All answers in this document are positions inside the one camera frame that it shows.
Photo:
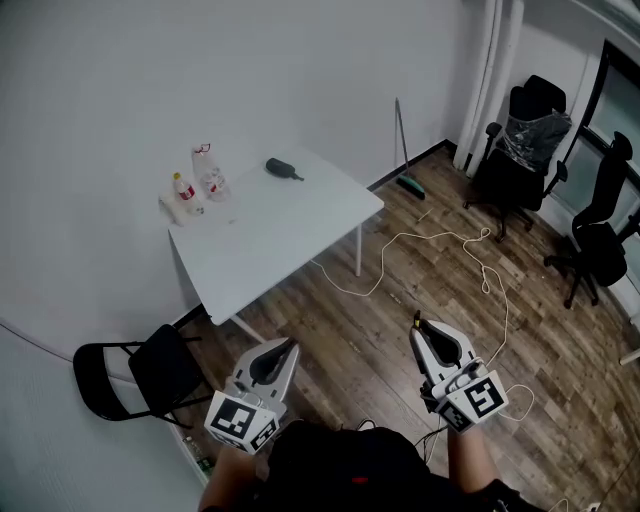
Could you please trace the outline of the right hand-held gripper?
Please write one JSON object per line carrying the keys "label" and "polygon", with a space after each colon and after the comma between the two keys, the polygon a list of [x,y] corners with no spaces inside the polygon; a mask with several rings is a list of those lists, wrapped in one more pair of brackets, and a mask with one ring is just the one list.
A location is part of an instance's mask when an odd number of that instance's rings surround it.
{"label": "right hand-held gripper", "polygon": [[[426,378],[422,399],[428,411],[438,414],[456,433],[468,431],[509,405],[497,371],[490,371],[481,358],[473,359],[471,342],[461,331],[444,322],[424,322],[422,332],[411,328],[410,344]],[[440,364],[467,365],[443,377]]]}

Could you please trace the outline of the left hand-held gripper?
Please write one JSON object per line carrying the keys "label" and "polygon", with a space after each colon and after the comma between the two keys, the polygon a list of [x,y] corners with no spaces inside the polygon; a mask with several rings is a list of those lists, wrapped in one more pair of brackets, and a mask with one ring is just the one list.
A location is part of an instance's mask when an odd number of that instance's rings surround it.
{"label": "left hand-held gripper", "polygon": [[246,351],[204,421],[211,436],[247,454],[264,448],[287,411],[284,396],[299,360],[299,343],[270,340]]}

